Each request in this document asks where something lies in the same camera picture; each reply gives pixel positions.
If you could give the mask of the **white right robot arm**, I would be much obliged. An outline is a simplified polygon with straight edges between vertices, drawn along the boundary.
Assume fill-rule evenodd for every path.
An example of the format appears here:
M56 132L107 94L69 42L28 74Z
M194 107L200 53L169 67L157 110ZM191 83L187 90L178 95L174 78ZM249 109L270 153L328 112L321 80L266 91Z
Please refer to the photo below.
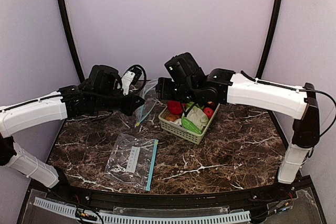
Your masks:
M291 117L293 136L277 176L282 184L293 183L305 158L324 135L316 97L319 91L310 83L289 86L221 68L205 74L189 52L174 56L165 68L170 77L160 77L155 87L160 100L248 105Z

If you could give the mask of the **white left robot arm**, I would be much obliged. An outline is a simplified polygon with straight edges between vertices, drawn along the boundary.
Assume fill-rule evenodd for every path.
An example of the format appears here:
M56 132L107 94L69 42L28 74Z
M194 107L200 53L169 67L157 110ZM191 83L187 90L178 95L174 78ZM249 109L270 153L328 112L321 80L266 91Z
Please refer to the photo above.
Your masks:
M105 65L92 67L90 75L79 85L58 89L48 95L23 103L1 107L1 166L13 168L47 188L54 188L67 179L61 170L47 165L26 152L14 141L13 134L51 121L62 121L100 111L119 111L126 116L144 105L139 92L129 89L140 77L146 77L141 65L132 65L123 76Z

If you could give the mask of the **dark red apple toy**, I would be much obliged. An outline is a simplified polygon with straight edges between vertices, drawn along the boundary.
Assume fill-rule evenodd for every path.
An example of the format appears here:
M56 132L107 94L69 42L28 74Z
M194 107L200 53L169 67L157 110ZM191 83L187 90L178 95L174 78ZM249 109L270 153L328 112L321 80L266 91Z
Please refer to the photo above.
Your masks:
M217 103L209 101L207 102L206 107L215 110L217 108Z

